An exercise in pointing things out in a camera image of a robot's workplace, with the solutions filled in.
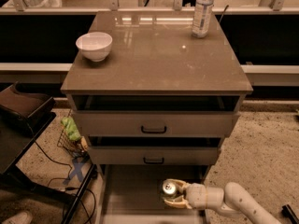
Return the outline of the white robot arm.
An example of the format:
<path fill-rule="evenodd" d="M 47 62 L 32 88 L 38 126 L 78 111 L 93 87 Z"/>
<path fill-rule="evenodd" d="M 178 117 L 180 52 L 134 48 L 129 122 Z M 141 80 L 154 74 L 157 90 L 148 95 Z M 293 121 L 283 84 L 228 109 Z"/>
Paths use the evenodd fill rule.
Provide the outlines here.
<path fill-rule="evenodd" d="M 244 215 L 253 224 L 281 224 L 259 205 L 239 184 L 228 183 L 224 189 L 166 179 L 162 184 L 163 200 L 178 209 L 213 210 L 224 217 Z"/>

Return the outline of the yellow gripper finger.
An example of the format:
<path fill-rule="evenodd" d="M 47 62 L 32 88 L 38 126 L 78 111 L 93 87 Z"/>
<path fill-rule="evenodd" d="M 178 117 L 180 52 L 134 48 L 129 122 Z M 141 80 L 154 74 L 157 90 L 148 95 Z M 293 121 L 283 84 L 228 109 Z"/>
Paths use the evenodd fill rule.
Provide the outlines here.
<path fill-rule="evenodd" d="M 165 192 L 183 192 L 189 183 L 178 180 L 178 179 L 166 179 L 164 181 L 164 191 Z"/>
<path fill-rule="evenodd" d="M 164 203 L 168 206 L 178 209 L 192 209 L 191 205 L 183 195 L 180 195 L 176 198 L 164 198 Z"/>

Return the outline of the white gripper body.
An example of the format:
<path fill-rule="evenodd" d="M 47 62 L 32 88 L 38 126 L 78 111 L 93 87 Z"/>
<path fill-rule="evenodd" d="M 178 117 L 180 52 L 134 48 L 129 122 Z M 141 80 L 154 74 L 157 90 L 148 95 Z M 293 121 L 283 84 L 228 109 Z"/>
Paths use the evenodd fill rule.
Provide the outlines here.
<path fill-rule="evenodd" d="M 193 183 L 186 188 L 185 198 L 192 209 L 217 210 L 224 203 L 224 190 Z"/>

